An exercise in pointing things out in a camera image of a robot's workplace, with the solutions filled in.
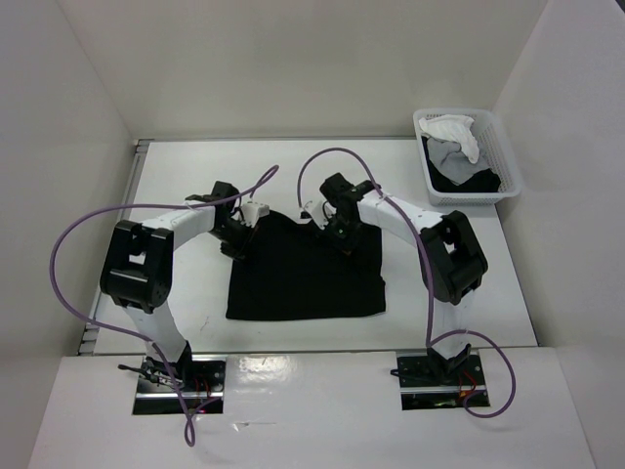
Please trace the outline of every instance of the black cloth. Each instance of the black cloth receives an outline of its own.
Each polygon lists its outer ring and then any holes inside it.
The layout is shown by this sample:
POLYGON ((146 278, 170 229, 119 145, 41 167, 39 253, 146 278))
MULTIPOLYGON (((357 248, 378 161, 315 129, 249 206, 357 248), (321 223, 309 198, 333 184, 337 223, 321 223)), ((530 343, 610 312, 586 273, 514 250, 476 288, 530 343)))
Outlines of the black cloth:
POLYGON ((423 142, 423 148, 426 152, 426 159, 428 160, 428 170, 430 171, 430 180, 432 181, 432 187, 439 192, 498 192, 501 185, 501 179, 499 176, 492 172, 491 169, 484 169, 474 174, 465 183, 455 185, 447 178, 445 178, 436 169, 432 161, 430 161, 430 155, 428 153, 428 139, 421 137, 423 142))
POLYGON ((246 259, 232 263, 229 320, 357 318, 386 310, 382 234, 363 226, 347 255, 301 225, 272 211, 259 220, 246 259))

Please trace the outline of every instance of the white basket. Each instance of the white basket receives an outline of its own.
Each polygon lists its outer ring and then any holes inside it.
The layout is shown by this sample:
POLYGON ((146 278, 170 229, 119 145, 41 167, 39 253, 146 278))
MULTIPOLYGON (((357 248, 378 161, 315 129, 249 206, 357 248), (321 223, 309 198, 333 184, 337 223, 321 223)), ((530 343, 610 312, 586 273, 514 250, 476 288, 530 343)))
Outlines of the white basket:
POLYGON ((512 151, 508 136, 504 131, 499 118, 488 110, 440 107, 431 109, 419 109, 413 114, 414 128, 417 134, 417 148, 421 155, 421 164, 428 185, 428 197, 432 205, 492 205, 506 197, 514 197, 521 193, 521 173, 515 162, 515 154, 512 151), (426 152, 423 148, 421 136, 423 132, 419 126, 419 119, 433 119, 445 114, 461 114, 472 117, 475 122, 471 126, 471 132, 478 143, 485 150, 486 160, 501 179, 499 192, 439 192, 432 186, 426 152))

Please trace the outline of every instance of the white wall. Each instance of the white wall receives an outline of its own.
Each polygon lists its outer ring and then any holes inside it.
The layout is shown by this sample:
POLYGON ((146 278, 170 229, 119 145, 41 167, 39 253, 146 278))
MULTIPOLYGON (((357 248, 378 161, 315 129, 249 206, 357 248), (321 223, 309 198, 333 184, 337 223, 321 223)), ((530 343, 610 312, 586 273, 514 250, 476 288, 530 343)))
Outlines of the white wall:
MULTIPOLYGON (((121 198, 130 136, 54 1, 0 2, 0 465, 25 467, 82 324, 47 278, 55 236, 121 198)), ((88 311, 111 219, 69 241, 62 286, 88 311)))
POLYGON ((546 0, 60 0, 135 137, 413 135, 491 108, 546 0))
POLYGON ((495 106, 526 184, 499 215, 600 469, 625 458, 624 77, 616 2, 550 0, 495 106))

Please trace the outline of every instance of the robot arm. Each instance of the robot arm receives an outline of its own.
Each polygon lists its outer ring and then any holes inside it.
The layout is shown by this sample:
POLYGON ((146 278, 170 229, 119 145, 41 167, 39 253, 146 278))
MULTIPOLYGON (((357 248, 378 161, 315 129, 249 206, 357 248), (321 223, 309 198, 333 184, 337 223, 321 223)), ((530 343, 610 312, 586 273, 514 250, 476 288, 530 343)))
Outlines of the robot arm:
MULTIPOLYGON (((318 204, 310 214, 322 232, 343 251, 353 250, 359 240, 362 224, 388 231, 416 247, 416 239, 406 221, 381 197, 369 181, 352 185, 340 174, 328 178, 321 193, 334 207, 328 214, 318 204)), ((425 210, 393 197, 419 231, 433 274, 435 308, 437 314, 433 333, 467 328, 467 321, 475 290, 488 269, 467 217, 458 211, 449 215, 425 210)), ((425 266, 421 272, 426 281, 425 266)), ((428 353, 440 372, 446 374, 462 362, 470 352, 466 336, 455 335, 437 343, 428 353)))
MULTIPOLYGON (((187 200, 216 201, 238 194, 227 183, 216 183, 209 195, 187 200)), ((202 233, 222 241, 222 252, 234 259, 244 257, 244 247, 259 218, 269 214, 266 205, 247 202, 232 216, 234 202, 174 210, 142 223, 123 220, 113 231, 100 279, 103 293, 110 295, 133 320, 137 330, 157 343, 183 382, 192 379, 191 349, 172 316, 167 297, 172 287, 174 251, 202 233)), ((146 344, 151 367, 163 371, 154 349, 146 344)))

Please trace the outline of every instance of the gray cloth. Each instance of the gray cloth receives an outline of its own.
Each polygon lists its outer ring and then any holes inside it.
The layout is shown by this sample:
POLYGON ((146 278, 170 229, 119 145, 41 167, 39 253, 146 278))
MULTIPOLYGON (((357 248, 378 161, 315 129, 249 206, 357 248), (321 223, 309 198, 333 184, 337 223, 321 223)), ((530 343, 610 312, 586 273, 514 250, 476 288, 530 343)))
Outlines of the gray cloth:
POLYGON ((467 155, 460 151, 460 144, 430 137, 428 154, 438 172, 456 186, 466 183, 479 171, 490 169, 482 147, 479 147, 478 162, 473 164, 467 155))

